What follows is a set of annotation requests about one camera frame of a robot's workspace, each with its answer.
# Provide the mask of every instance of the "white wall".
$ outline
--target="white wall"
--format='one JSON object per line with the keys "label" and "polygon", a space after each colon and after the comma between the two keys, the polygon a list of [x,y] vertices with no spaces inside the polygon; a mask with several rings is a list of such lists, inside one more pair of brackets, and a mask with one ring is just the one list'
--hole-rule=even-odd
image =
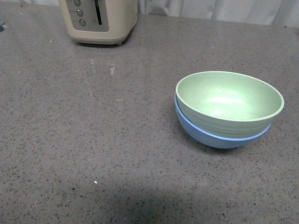
{"label": "white wall", "polygon": [[[2,0],[58,6],[58,0]],[[138,0],[139,12],[299,28],[299,0]]]}

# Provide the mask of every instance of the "stacked bowls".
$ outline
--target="stacked bowls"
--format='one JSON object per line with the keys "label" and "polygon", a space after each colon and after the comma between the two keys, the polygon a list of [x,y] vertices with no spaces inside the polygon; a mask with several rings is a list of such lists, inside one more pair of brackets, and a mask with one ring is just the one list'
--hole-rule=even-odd
{"label": "stacked bowls", "polygon": [[282,111],[282,95],[257,78],[225,71],[186,76],[176,86],[183,128],[211,147],[233,148],[265,133]]}

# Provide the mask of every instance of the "cream toaster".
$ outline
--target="cream toaster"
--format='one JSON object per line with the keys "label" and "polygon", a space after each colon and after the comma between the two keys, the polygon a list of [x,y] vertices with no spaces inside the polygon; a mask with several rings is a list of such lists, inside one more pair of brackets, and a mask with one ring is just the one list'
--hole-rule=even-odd
{"label": "cream toaster", "polygon": [[75,42],[118,44],[137,20],[137,0],[59,0],[69,35]]}

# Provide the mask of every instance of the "blue bowl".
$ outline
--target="blue bowl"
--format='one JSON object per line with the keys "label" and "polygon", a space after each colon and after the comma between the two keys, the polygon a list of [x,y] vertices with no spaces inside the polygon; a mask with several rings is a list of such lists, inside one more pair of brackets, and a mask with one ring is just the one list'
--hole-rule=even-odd
{"label": "blue bowl", "polygon": [[185,131],[195,140],[214,148],[236,148],[244,146],[247,143],[251,142],[253,139],[256,139],[262,134],[264,134],[271,126],[271,124],[268,125],[262,132],[251,137],[241,139],[225,138],[208,133],[191,123],[180,110],[176,94],[174,95],[174,103],[176,106],[178,120],[181,123],[182,127],[185,129]]}

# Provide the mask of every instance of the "countertop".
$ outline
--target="countertop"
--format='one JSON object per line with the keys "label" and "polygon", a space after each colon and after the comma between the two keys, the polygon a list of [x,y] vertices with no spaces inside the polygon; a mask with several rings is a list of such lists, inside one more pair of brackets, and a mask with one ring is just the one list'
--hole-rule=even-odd
{"label": "countertop", "polygon": [[[0,2],[0,223],[299,223],[299,33],[138,15],[118,47],[75,43],[58,7]],[[193,140],[177,82],[224,70],[285,108],[244,147]]]}

